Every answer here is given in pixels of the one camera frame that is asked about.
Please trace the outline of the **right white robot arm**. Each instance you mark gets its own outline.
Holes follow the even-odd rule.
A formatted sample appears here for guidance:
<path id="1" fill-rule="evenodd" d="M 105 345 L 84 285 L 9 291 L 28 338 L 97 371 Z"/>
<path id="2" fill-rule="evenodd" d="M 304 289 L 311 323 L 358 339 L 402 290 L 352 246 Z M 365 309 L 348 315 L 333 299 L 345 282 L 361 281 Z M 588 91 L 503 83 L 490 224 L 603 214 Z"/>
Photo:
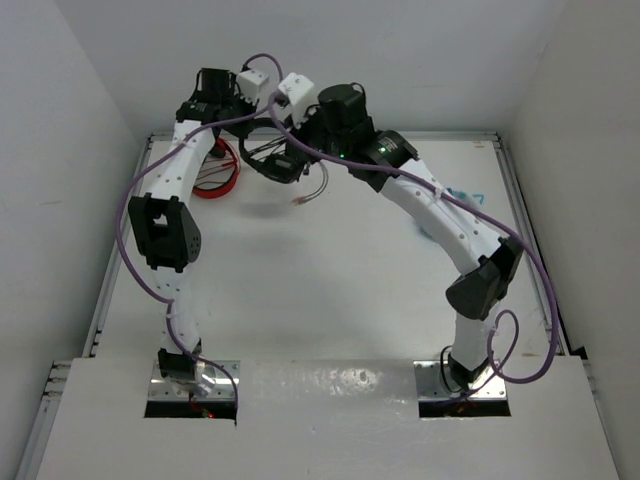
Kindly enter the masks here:
<path id="1" fill-rule="evenodd" d="M 398 132 L 375 128 L 366 95 L 354 85 L 286 91 L 294 136 L 319 152 L 356 163 L 351 175 L 409 214 L 458 270 L 458 278 L 445 292 L 456 313 L 448 367 L 452 380 L 469 390 L 488 367 L 489 330 L 515 276 L 522 247 L 451 204 L 417 149 Z"/>

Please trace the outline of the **black wired headphones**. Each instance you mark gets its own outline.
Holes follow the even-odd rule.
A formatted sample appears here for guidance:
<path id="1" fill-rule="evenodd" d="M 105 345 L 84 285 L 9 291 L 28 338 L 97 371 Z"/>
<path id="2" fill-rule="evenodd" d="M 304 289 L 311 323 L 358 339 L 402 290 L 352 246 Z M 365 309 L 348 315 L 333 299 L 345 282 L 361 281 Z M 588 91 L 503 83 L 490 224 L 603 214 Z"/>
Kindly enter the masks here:
<path id="1" fill-rule="evenodd" d="M 283 136 L 248 150 L 246 141 L 258 129 L 275 130 L 276 127 L 269 118 L 258 118 L 247 123 L 244 127 L 244 135 L 238 138 L 238 152 L 246 165 L 265 178 L 280 184 L 298 182 L 302 176 L 309 175 L 312 166 L 317 165 L 322 175 L 320 186 L 311 193 L 294 198 L 292 203 L 301 206 L 325 192 L 329 185 L 329 171 L 326 165 L 290 146 Z"/>

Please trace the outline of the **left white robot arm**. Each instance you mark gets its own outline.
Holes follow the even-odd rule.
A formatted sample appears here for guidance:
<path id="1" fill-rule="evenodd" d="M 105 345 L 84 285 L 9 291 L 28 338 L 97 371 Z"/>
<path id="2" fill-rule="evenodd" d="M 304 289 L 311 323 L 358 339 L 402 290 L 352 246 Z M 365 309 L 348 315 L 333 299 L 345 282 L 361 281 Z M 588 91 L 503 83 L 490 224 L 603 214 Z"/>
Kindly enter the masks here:
<path id="1" fill-rule="evenodd" d="M 155 294 L 168 302 L 158 351 L 160 373 L 179 383 L 197 379 L 201 352 L 197 322 L 187 307 L 189 266 L 202 247 L 200 229 L 189 210 L 192 190 L 219 138 L 218 123 L 239 119 L 225 125 L 238 136 L 268 84 L 267 74 L 249 67 L 238 74 L 201 69 L 191 96 L 176 111 L 169 158 L 159 165 L 146 191 L 128 202 L 138 252 L 150 269 Z"/>

